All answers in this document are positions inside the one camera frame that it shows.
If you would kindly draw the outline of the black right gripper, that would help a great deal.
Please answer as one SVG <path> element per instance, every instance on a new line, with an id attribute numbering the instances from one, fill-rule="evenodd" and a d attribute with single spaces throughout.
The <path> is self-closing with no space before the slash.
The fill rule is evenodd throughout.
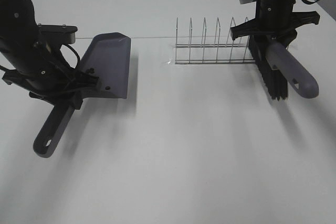
<path id="1" fill-rule="evenodd" d="M 256 5 L 256 19 L 249 20 L 230 28 L 232 40 L 256 35 L 259 33 L 258 25 L 262 31 L 275 31 L 280 37 L 291 33 L 294 29 L 303 25 L 318 25 L 320 15 L 312 12 L 292 12 L 295 0 L 275 1 L 271 4 L 258 0 Z"/>

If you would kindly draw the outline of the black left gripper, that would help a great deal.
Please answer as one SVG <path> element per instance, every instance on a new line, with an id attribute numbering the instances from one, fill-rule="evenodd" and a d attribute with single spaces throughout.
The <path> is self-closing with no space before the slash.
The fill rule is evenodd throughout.
<path id="1" fill-rule="evenodd" d="M 57 65 L 52 68 L 55 73 L 42 68 L 34 76 L 23 74 L 17 69 L 10 70 L 1 67 L 5 72 L 2 80 L 8 85 L 15 84 L 29 91 L 30 96 L 33 98 L 45 100 L 54 105 L 70 105 L 75 110 L 80 110 L 82 94 L 77 91 L 95 90 L 98 86 L 99 78 L 71 67 L 60 50 L 56 50 L 54 56 L 69 69 L 72 77 L 66 77 Z"/>

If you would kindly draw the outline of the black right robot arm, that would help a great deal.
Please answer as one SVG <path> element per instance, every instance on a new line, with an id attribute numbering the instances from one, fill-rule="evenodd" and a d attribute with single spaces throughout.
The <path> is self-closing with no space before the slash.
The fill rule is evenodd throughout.
<path id="1" fill-rule="evenodd" d="M 230 28 L 232 40 L 244 36 L 267 36 L 278 39 L 297 28 L 317 25 L 320 15 L 316 11 L 294 12 L 296 0 L 239 0 L 241 4 L 256 3 L 255 18 Z"/>

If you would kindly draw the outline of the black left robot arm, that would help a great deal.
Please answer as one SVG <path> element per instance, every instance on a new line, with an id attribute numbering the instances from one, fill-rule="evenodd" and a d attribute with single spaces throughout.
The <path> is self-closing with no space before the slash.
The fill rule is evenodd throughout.
<path id="1" fill-rule="evenodd" d="M 1 67 L 3 80 L 29 91 L 32 98 L 52 105 L 64 102 L 81 108 L 83 91 L 94 90 L 98 78 L 72 67 L 61 47 L 74 54 L 76 26 L 41 25 L 32 0 L 1 0 L 1 53 L 13 69 Z"/>

